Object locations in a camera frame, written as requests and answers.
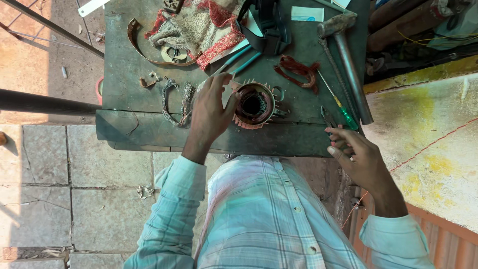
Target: shirt cuff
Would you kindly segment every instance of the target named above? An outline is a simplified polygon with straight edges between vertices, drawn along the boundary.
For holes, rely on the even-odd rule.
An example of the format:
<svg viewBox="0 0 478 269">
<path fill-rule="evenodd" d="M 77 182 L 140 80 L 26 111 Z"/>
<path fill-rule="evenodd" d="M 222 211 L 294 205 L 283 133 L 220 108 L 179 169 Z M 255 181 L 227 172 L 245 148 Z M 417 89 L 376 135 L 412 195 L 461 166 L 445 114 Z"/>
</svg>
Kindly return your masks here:
<svg viewBox="0 0 478 269">
<path fill-rule="evenodd" d="M 179 156 L 155 177 L 154 185 L 179 198 L 202 201 L 206 190 L 206 166 Z"/>
<path fill-rule="evenodd" d="M 410 215 L 400 218 L 370 215 L 359 238 L 364 245 L 384 254 L 402 258 L 428 256 L 426 237 Z"/>
</svg>

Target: hand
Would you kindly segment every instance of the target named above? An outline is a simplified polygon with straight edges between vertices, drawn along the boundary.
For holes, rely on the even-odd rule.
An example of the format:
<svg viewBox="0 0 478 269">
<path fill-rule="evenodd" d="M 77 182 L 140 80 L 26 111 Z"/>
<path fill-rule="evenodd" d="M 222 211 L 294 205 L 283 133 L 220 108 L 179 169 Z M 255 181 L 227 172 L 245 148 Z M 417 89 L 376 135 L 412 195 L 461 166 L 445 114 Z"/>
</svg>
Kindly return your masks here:
<svg viewBox="0 0 478 269">
<path fill-rule="evenodd" d="M 366 189 L 375 200 L 375 212 L 382 217 L 401 217 L 408 214 L 402 193 L 395 185 L 383 162 L 379 147 L 354 131 L 331 128 L 330 140 L 335 146 L 327 151 L 339 162 L 342 169 Z M 352 160 L 347 154 L 355 153 Z"/>
<path fill-rule="evenodd" d="M 222 106 L 223 85 L 229 84 L 232 75 L 220 73 L 208 78 L 198 93 L 193 107 L 191 130 L 183 150 L 183 156 L 204 164 L 211 144 L 227 128 L 239 103 L 239 94 L 229 97 L 226 108 Z"/>
</svg>

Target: person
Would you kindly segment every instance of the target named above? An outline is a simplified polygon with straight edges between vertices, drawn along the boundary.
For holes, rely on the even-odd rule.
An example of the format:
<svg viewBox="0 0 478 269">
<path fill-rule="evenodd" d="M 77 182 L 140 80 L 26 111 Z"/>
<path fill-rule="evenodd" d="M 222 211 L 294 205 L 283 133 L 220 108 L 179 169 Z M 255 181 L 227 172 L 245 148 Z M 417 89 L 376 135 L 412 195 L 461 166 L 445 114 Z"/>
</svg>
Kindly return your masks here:
<svg viewBox="0 0 478 269">
<path fill-rule="evenodd" d="M 285 159 L 264 156 L 236 157 L 207 182 L 206 220 L 191 256 L 196 211 L 205 197 L 203 164 L 239 102 L 232 94 L 223 108 L 223 85 L 231 78 L 227 73 L 211 77 L 199 92 L 183 153 L 161 172 L 159 199 L 124 268 L 365 268 L 304 178 Z M 433 268 L 426 238 L 408 214 L 379 148 L 353 131 L 330 132 L 336 143 L 328 152 L 375 201 L 375 215 L 359 234 L 372 249 L 375 267 Z M 347 144 L 351 147 L 341 150 Z"/>
</svg>

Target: dark green workbench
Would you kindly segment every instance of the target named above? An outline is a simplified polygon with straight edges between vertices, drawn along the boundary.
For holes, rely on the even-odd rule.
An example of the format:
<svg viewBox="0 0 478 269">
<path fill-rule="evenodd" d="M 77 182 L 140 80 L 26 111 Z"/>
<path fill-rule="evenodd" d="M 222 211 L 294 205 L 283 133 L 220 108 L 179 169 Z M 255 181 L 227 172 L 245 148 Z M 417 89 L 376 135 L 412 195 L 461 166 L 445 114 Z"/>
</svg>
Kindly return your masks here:
<svg viewBox="0 0 478 269">
<path fill-rule="evenodd" d="M 281 0 L 286 18 L 292 30 L 292 44 L 284 54 L 291 55 L 297 61 L 310 65 L 314 61 L 321 63 L 321 72 L 334 89 L 338 98 L 350 110 L 351 105 L 340 89 L 337 78 L 320 44 L 317 43 L 317 22 L 290 21 L 291 6 L 325 8 L 327 20 L 339 12 L 325 7 L 312 0 L 297 2 Z M 350 51 L 359 74 L 364 73 L 365 46 L 367 38 L 367 20 L 369 2 L 352 0 L 348 9 L 357 13 L 357 22 L 347 33 Z M 159 81 L 150 89 L 139 85 L 139 77 L 147 77 L 155 71 L 159 77 L 174 78 L 178 84 L 186 81 L 198 85 L 219 68 L 226 59 L 220 60 L 208 67 L 206 73 L 196 64 L 188 67 L 160 66 L 150 63 L 141 57 L 130 44 L 127 37 L 127 26 L 132 18 L 142 25 L 137 36 L 138 47 L 150 59 L 162 61 L 160 51 L 150 46 L 143 35 L 152 29 L 157 11 L 162 7 L 158 0 L 137 1 L 117 0 L 106 4 L 106 46 L 105 74 L 103 84 L 103 109 L 96 114 L 96 127 L 99 140 L 108 140 L 115 149 L 123 150 L 157 150 L 180 151 L 187 138 L 189 129 L 175 127 L 166 121 L 162 115 L 161 88 L 165 79 Z M 348 81 L 342 68 L 337 48 L 333 38 L 328 39 L 332 52 L 342 76 Z M 251 58 L 256 51 L 251 50 L 235 62 L 228 70 L 232 71 Z M 324 120 L 320 115 L 320 106 L 325 106 L 338 124 L 345 123 L 339 113 L 331 94 L 325 84 L 317 76 L 319 94 L 314 95 L 310 89 L 303 89 L 278 75 L 272 66 L 279 61 L 280 56 L 259 57 L 244 71 L 236 75 L 237 82 L 254 78 L 261 83 L 280 86 L 285 89 L 283 106 L 291 111 L 285 119 L 274 118 L 273 123 L 258 130 L 246 130 L 231 121 L 229 128 L 212 145 L 215 152 L 231 152 L 255 155 L 279 156 L 326 156 L 330 142 Z M 223 94 L 225 103 L 230 95 L 226 87 Z M 180 118 L 181 96 L 177 91 L 169 95 L 169 112 Z M 133 115 L 135 111 L 139 126 L 131 134 L 127 134 L 136 125 Z"/>
</svg>

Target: patterned cloth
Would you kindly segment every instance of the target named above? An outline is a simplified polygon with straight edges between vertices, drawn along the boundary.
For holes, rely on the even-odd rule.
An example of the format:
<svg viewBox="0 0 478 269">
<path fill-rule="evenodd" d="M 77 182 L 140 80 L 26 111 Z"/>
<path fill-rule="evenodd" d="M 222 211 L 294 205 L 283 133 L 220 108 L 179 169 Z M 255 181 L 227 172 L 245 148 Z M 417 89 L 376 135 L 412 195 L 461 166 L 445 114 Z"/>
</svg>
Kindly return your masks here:
<svg viewBox="0 0 478 269">
<path fill-rule="evenodd" d="M 235 20 L 244 0 L 185 0 L 179 14 L 158 11 L 156 23 L 144 37 L 152 46 L 189 50 L 204 70 L 217 54 L 244 39 Z"/>
<path fill-rule="evenodd" d="M 162 187 L 138 251 L 124 268 L 365 268 L 332 216 L 291 164 L 239 156 L 207 183 L 206 221 L 191 257 L 193 226 L 204 199 L 206 167 L 179 157 L 155 182 Z M 369 216 L 360 239 L 377 268 L 433 268 L 419 225 Z"/>
</svg>

